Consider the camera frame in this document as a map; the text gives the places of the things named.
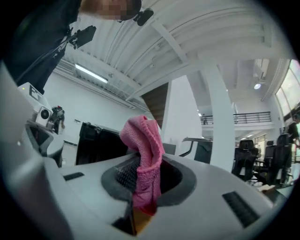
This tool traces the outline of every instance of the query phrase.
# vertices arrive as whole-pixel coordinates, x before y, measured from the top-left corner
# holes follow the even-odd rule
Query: pink towel
[[[137,168],[136,190],[133,205],[153,215],[160,192],[160,164],[165,153],[155,120],[146,116],[130,118],[120,133],[121,140],[141,154]]]

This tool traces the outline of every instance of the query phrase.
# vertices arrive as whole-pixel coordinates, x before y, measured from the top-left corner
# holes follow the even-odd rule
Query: fluorescent light
[[[256,85],[254,86],[254,89],[255,89],[255,90],[260,89],[261,86],[262,86],[262,85],[261,85],[260,83],[258,83],[258,84],[256,84]]]
[[[76,67],[78,70],[83,71],[83,72],[85,72],[85,73],[87,73],[87,74],[93,76],[94,78],[97,78],[98,80],[100,80],[100,81],[102,81],[102,82],[104,82],[104,83],[108,83],[108,80],[107,80],[107,79],[105,79],[105,78],[103,78],[103,77],[100,77],[100,76],[98,76],[97,74],[92,73],[91,71],[85,69],[84,67],[81,67],[81,66],[79,66],[79,65],[77,65],[77,64],[75,64],[75,67]]]

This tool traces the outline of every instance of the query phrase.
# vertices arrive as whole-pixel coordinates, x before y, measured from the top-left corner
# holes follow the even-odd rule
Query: camera lens
[[[46,109],[42,110],[41,117],[42,117],[42,119],[47,119],[49,117],[48,110],[46,110]]]

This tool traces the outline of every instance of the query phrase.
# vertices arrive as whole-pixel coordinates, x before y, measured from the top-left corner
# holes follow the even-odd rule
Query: chair headrest
[[[274,141],[267,141],[267,146],[273,146],[274,145]]]
[[[254,144],[252,140],[241,140],[239,148],[242,149],[253,149]]]
[[[288,134],[282,134],[277,139],[277,146],[286,146],[289,144],[289,135]]]

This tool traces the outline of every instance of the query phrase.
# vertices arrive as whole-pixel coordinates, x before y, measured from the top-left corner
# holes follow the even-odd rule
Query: white ceiling
[[[218,64],[231,98],[253,95],[254,59],[291,58],[270,18],[246,0],[143,0],[142,7],[154,11],[142,27],[79,16],[73,32],[94,25],[95,36],[80,49],[68,46],[64,63],[71,65],[56,71],[147,111],[140,96],[182,75],[195,84],[197,103],[210,104],[199,58]],[[75,71],[74,63],[107,78],[108,84]]]

